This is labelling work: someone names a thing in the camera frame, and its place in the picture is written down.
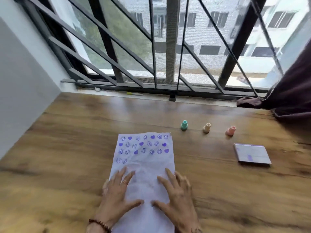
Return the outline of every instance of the bracelet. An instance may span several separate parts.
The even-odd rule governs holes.
[[[108,227],[106,224],[104,224],[103,222],[101,222],[101,221],[97,221],[97,220],[95,220],[95,219],[89,219],[89,224],[91,224],[91,223],[96,223],[96,224],[98,224],[98,225],[100,225],[105,231],[107,231],[107,233],[111,233],[111,227]]]

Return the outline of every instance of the wooden table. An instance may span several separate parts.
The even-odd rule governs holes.
[[[150,131],[172,134],[204,232],[311,232],[310,130],[284,127],[266,110],[70,93],[0,161],[0,232],[85,232],[118,133]],[[239,165],[234,143],[264,145],[271,168]]]

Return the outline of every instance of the tree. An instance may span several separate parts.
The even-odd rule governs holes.
[[[90,13],[92,13],[88,0],[76,0]],[[100,0],[108,29],[120,41],[122,41],[129,49],[136,53],[142,60],[151,57],[151,42],[141,31],[110,1]],[[80,34],[91,41],[106,53],[103,40],[99,33],[98,27],[91,22],[82,12],[73,6],[74,13],[81,26],[75,26]],[[129,54],[127,54],[117,43],[113,42],[113,46],[121,66],[127,70],[145,70],[138,62],[136,62]],[[83,44],[91,63],[101,69],[111,69],[111,65],[101,56]]]

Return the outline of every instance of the wood grain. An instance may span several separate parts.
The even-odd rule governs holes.
[[[311,232],[310,129],[266,110],[70,93],[0,161],[0,232],[85,232],[118,134],[151,131],[172,134],[204,232]],[[234,143],[264,145],[271,168],[239,165]]]

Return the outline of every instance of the dark maroon curtain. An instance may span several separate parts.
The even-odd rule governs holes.
[[[244,97],[237,107],[271,109],[280,120],[311,117],[311,40],[265,98]]]

